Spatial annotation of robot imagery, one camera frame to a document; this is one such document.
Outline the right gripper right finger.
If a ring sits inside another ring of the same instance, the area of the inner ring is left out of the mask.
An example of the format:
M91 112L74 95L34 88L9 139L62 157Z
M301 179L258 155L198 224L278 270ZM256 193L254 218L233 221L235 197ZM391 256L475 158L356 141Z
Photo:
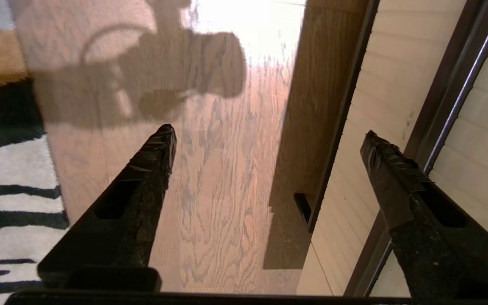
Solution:
M488 299L488 231L370 130L360 149L414 299Z

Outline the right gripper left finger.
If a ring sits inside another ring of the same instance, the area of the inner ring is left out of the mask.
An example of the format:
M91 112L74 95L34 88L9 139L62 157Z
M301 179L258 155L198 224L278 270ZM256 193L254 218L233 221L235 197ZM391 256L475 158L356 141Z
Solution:
M161 289L149 267L176 152L176 133L163 124L38 264L50 289Z

